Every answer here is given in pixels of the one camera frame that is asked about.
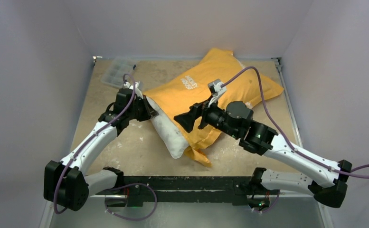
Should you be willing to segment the white pillow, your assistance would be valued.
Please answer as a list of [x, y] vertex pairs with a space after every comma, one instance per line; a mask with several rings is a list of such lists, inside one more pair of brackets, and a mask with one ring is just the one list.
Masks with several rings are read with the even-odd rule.
[[173, 121], [165, 114], [165, 112], [153, 101], [147, 97], [150, 106], [158, 113], [156, 117], [151, 119], [156, 132], [159, 134], [166, 145], [170, 155], [174, 159], [180, 158], [184, 151], [189, 147], [189, 143], [180, 132]]

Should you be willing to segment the orange Mickey Mouse pillowcase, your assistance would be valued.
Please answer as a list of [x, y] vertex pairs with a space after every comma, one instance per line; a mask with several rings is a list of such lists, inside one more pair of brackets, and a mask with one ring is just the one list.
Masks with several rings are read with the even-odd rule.
[[245, 66], [233, 52], [212, 48], [193, 68], [171, 81], [144, 92], [158, 115], [151, 122], [174, 159], [183, 154], [204, 166], [212, 164], [203, 149], [211, 146], [221, 132], [208, 125], [198, 129], [197, 119], [193, 130], [186, 132], [174, 117], [189, 111], [195, 103], [206, 101], [208, 107], [218, 105], [224, 109], [232, 101], [242, 101], [248, 108], [279, 96], [283, 87], [262, 73], [247, 70], [236, 76]]

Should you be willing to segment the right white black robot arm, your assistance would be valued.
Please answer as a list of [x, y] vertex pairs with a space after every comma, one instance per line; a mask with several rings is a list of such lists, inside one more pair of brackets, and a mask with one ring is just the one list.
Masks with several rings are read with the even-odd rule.
[[346, 160], [332, 161], [314, 155], [302, 147], [287, 143], [275, 129], [253, 120], [254, 112], [242, 101], [221, 109], [217, 104], [195, 103], [186, 113], [174, 116], [186, 132], [193, 130], [195, 121], [203, 129], [212, 126], [239, 141], [245, 151], [280, 161], [297, 170], [296, 173], [256, 168], [249, 181], [253, 193], [288, 190], [313, 196], [319, 203], [340, 208], [347, 192], [347, 174], [352, 164]]

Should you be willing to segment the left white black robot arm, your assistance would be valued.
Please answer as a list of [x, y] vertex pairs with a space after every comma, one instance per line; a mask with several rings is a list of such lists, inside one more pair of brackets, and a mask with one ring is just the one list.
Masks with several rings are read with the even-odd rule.
[[53, 203], [56, 214], [66, 209], [80, 210], [90, 196], [104, 190], [119, 194], [125, 188], [123, 171], [105, 167], [98, 173], [87, 175], [89, 168], [101, 152], [128, 127], [131, 120], [147, 121], [157, 116], [142, 91], [134, 86], [122, 88], [98, 118], [87, 137], [60, 161], [45, 166], [45, 200]]

